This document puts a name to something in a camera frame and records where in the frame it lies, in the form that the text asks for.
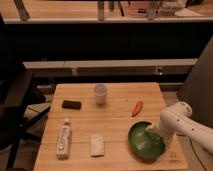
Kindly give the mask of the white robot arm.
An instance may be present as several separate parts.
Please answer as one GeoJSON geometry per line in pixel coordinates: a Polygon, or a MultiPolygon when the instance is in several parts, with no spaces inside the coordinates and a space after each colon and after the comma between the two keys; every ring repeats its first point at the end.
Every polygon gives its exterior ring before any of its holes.
{"type": "Polygon", "coordinates": [[[177,102],[160,111],[159,119],[146,128],[157,133],[169,145],[175,132],[183,133],[213,154],[213,128],[191,119],[192,108],[186,102],[177,102]]]}

